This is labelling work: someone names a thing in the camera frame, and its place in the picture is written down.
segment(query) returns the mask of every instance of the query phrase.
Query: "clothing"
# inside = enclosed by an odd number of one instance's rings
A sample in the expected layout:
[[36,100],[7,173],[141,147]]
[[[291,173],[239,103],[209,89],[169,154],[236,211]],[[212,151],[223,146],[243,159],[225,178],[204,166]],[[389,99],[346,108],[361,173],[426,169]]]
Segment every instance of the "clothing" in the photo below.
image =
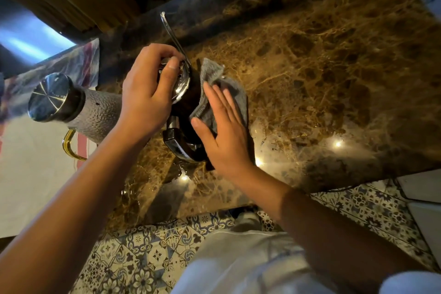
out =
[[[287,233],[218,230],[207,236],[172,291],[172,294],[187,293],[351,291],[315,273],[306,262],[304,250]],[[441,293],[441,274],[396,274],[385,280],[379,293]]]

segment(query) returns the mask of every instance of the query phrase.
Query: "gray cloth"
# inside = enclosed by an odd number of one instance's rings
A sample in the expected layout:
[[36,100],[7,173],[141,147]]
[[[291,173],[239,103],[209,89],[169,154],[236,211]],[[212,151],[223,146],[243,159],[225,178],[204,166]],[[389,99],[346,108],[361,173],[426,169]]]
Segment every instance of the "gray cloth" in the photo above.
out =
[[214,119],[213,111],[208,103],[207,96],[204,93],[204,82],[213,85],[217,84],[219,87],[228,87],[231,96],[236,102],[242,116],[242,123],[244,125],[248,122],[248,114],[246,107],[246,92],[243,87],[235,80],[223,76],[223,66],[219,65],[208,58],[204,58],[201,66],[201,98],[199,105],[190,114],[191,118],[200,118],[205,124],[215,133],[218,132],[218,125]]

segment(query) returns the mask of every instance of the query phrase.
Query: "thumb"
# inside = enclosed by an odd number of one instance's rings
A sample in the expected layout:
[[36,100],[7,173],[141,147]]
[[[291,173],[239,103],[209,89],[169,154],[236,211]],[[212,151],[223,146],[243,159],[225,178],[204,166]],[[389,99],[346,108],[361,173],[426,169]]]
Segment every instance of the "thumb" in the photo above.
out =
[[211,149],[212,147],[218,147],[218,144],[216,143],[216,140],[214,139],[210,128],[208,128],[203,121],[198,118],[192,118],[191,125],[193,126],[196,134],[201,139],[206,150],[209,151],[209,149]]
[[176,79],[179,73],[179,59],[173,56],[167,62],[167,65],[161,72],[159,77],[158,87],[155,91],[155,95],[162,98],[171,98],[173,86],[175,85]]

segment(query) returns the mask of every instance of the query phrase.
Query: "floral tile pattern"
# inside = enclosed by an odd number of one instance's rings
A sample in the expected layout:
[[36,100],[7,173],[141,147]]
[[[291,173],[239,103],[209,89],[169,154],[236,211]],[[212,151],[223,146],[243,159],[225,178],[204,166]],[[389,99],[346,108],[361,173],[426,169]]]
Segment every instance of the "floral tile pattern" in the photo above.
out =
[[[311,198],[438,270],[406,199],[391,181],[315,193]],[[278,230],[267,213],[259,210],[257,215],[263,231]],[[71,293],[170,293],[205,236],[233,225],[229,212],[219,211],[106,234],[96,243]]]

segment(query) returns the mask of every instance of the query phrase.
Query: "person's right hand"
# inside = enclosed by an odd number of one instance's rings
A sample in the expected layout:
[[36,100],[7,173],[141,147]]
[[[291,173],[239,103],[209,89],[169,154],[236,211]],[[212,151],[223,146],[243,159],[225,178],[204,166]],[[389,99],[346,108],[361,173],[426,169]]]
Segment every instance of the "person's right hand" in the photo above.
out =
[[198,118],[191,119],[191,125],[202,140],[214,168],[234,181],[247,168],[253,167],[246,147],[246,129],[227,88],[221,91],[217,85],[211,87],[205,82],[204,92],[218,124],[218,136],[214,138],[211,130]]

